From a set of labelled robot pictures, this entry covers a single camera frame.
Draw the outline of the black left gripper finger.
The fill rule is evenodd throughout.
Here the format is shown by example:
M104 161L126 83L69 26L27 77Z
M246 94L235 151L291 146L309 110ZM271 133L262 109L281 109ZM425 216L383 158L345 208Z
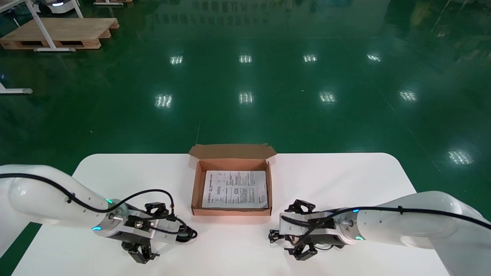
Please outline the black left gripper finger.
M122 248L135 260L135 262L140 264L146 264L160 254L152 252L152 246L150 240L140 240L136 243L122 242Z
M153 202L145 204L145 213L148 215L169 215L170 210L167 209L166 204L162 202Z

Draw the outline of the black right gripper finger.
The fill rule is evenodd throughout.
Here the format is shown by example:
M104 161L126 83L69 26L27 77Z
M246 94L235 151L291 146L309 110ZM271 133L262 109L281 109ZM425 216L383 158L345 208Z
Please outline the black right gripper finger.
M312 214L314 213L315 208L315 204L297 199L293 204L290 204L288 208L285 209L285 212L295 214Z
M298 261L305 261L318 254L318 250L315 248L314 243L302 243L293 248L285 248L285 250Z

